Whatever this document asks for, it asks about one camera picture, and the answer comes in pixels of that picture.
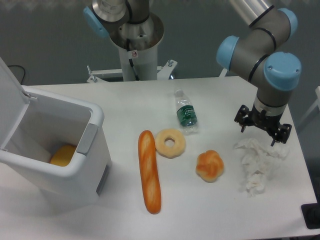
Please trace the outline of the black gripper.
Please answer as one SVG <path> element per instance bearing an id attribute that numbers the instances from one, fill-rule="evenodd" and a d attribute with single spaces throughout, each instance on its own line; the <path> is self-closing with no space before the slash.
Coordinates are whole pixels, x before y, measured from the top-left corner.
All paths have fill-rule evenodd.
<path id="1" fill-rule="evenodd" d="M 258 111 L 255 105 L 252 106 L 250 111 L 246 105 L 241 105 L 239 108 L 234 121 L 241 127 L 243 133 L 246 127 L 257 127 L 261 130 L 266 131 L 271 137 L 271 147 L 275 143 L 286 144 L 290 137 L 292 125 L 288 123 L 280 124 L 282 114 L 270 116 L 265 113 L 265 110 Z"/>

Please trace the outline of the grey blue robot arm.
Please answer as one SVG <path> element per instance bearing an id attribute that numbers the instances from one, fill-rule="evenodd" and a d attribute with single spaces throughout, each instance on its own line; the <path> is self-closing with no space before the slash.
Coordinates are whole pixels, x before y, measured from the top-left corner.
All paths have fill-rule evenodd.
<path id="1" fill-rule="evenodd" d="M 216 61 L 257 88 L 252 108 L 242 105 L 235 116 L 243 129 L 264 130 L 274 143 L 286 143 L 291 125 L 280 119 L 297 87 L 302 71 L 299 59 L 278 47 L 296 32 L 296 15 L 275 8 L 268 0 L 233 0 L 232 7 L 251 32 L 245 39 L 228 36 L 219 46 Z M 164 25 L 150 11 L 147 0 L 94 0 L 83 15 L 91 29 L 110 38 L 118 48 L 124 81 L 167 79 L 173 68 L 168 61 L 158 68 L 158 45 Z"/>

